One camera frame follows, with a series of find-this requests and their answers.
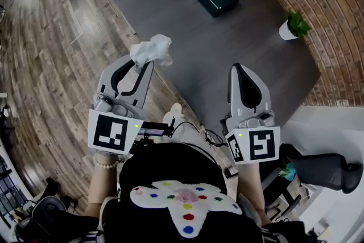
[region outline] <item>colored dot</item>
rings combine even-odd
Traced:
[[[193,228],[191,226],[186,226],[184,227],[183,232],[191,234],[193,232]]]
[[[194,219],[194,215],[192,215],[191,213],[188,213],[187,215],[184,215],[183,218],[187,221],[191,221]]]
[[[192,209],[192,204],[184,204],[183,207],[185,209]]]

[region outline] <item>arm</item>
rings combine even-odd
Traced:
[[[264,195],[260,182],[259,163],[239,165],[238,173],[238,193],[249,199],[262,220],[263,226],[271,223],[264,212]]]
[[[117,160],[117,157],[96,153],[95,159],[100,164],[111,165]],[[104,199],[117,193],[116,181],[116,167],[107,169],[95,165],[90,183],[89,204],[84,216],[100,216],[100,208]]]

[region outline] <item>wooden floor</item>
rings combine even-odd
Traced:
[[[13,0],[0,0],[6,9]],[[47,177],[73,198],[85,195],[93,169],[88,110],[102,70],[138,43],[112,0],[15,0],[0,23],[0,91],[9,94],[16,130],[10,151],[35,195]],[[128,77],[126,87],[135,80]],[[183,103],[154,73],[144,108],[161,121]],[[80,209],[85,208],[85,199]]]

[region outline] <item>beaded bracelet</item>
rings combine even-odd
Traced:
[[[103,169],[111,169],[111,168],[117,167],[117,165],[120,163],[119,160],[116,160],[113,164],[104,165],[104,164],[101,164],[100,162],[98,162],[96,160],[96,157],[95,156],[93,157],[93,162],[95,163],[95,165],[101,166]]]

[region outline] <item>person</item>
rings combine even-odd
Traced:
[[[125,161],[117,198],[117,156],[96,153],[84,216],[100,218],[106,243],[142,241],[308,242],[302,222],[272,223],[264,212],[259,164],[238,166],[236,200],[211,149],[180,104],[163,119],[181,124],[172,138],[146,146]]]

